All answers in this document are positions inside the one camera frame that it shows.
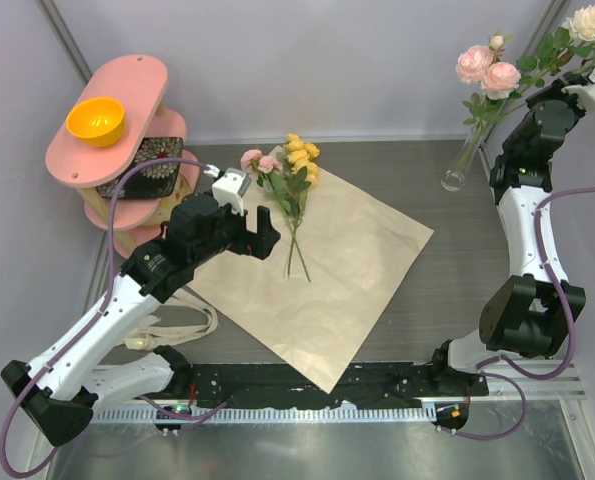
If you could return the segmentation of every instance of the gray table surface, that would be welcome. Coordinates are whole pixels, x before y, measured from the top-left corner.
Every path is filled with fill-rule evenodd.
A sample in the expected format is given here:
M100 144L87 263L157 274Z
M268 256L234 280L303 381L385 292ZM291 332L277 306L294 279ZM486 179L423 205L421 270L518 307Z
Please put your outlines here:
M460 141L344 142L320 144L319 164L435 233L357 353L356 361L427 361L447 339L477 328L481 309L508 278L508 249L483 167L478 159L456 193L439 180ZM259 146L269 151L272 145ZM200 161L236 166L249 145L189 147ZM206 189L207 179L199 185ZM164 308L164 325L203 322L195 312ZM176 347L195 363L281 362L220 314L212 334ZM105 363L143 353L114 349Z

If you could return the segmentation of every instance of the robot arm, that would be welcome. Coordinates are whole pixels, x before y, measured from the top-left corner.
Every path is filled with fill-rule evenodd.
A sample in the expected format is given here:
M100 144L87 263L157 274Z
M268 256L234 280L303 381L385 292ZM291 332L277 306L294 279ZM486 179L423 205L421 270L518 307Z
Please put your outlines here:
M510 358L553 356L568 335L561 301L541 263L535 232L536 209L552 191L551 158L566 134L595 111L595 70L566 74L526 100L530 111L503 143L490 172L490 186L508 241L510 278L484 307L479 329L446 342L433 356L439 383L467 385L477 365L492 352ZM571 306L581 313L583 288L568 283L552 232L550 208L540 211L550 266Z
M257 233L246 229L243 195L250 185L244 172L229 169L211 194L185 197L161 234L137 247L115 277L113 299L103 317L61 357L22 403L50 443L60 446L81 433L95 412L138 395L167 390L179 394L188 384L190 365L171 347L127 365L93 372L104 356L148 314L193 279L195 269L229 250L267 258L279 241L270 212L257 209ZM56 351L77 335L102 308L100 299L62 338L28 364L10 362L2 378L19 396L30 378Z

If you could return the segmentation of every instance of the yellow bowl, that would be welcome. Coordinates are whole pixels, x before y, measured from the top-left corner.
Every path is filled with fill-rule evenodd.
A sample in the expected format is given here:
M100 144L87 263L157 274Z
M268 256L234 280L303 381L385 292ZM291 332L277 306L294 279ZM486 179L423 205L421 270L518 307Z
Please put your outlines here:
M124 133L124 107L110 97L95 97L81 102L66 117L66 128L82 142L93 147L110 147Z

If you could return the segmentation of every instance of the flower stem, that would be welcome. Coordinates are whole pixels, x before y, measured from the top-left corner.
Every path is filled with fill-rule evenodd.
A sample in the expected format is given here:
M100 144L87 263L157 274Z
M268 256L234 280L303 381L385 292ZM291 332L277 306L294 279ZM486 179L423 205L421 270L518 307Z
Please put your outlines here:
M301 248L299 248L299 242L297 241L297 227L299 227L299 225L301 225L301 222L299 219L295 219L295 223L291 223L290 218L288 218L288 214L286 213L286 211L280 208L281 213L284 215L284 220L286 220L286 223L288 224L288 228L290 229L290 234L292 236L292 241L291 241L291 249L290 249L290 254L288 257L288 275L290 275L290 265L291 265L291 258L292 258L292 251L293 251L293 245L295 246L295 248L297 249L297 254L299 255L299 260L301 261L301 266L304 268L304 273L306 273L306 278L308 279L308 283L312 283L312 280L310 279L310 273L308 273L308 267L306 267L306 261L304 260L304 256L301 253Z
M297 243L297 227L295 227L295 223L293 223L293 228L290 232L292 238L290 240L290 251L288 252L288 276L289 277L290 277L290 266L293 262L293 250L295 248L295 243Z

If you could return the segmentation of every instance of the wooden shelf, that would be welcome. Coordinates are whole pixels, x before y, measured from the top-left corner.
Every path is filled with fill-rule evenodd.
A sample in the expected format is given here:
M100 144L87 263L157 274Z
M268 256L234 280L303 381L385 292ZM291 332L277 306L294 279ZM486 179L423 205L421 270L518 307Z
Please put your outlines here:
M102 200L110 210L110 200ZM117 232L124 232L138 227L148 220L159 206L161 199L153 200L119 200L115 208L115 221L113 228ZM108 230L108 221L102 219L88 202L84 202L84 212L96 227Z
M186 122L179 113L167 108L163 115L155 115L153 117L146 131L146 137L181 137L185 139ZM196 160L192 153L186 152L185 150L182 157ZM184 175L191 188L194 189L200 173L199 168L191 165L182 165L179 170ZM103 199L102 202L106 204L107 208L110 207L110 200ZM115 230L122 232L138 227L155 213L159 206L159 202L160 199L120 200L117 202L117 210L115 211ZM84 212L86 212L88 219L97 227L104 230L108 229L108 222L106 219L102 219L90 204L84 204Z
M127 230L126 233L130 235L130 238L135 242L135 245L139 246L142 243L146 243L149 240L152 240L161 231L161 227L159 225L153 227L137 227L133 228L132 230ZM119 253L122 257L128 258L132 252L129 252L121 242L115 238L113 245L115 246L115 250Z
M100 67L77 103L102 96L119 100L126 115L124 134L111 147L95 148L70 135L62 124L46 152L48 171L59 182L78 189L95 187L119 176L135 156L167 85L166 66L155 57L128 55ZM162 117L173 118L165 114Z

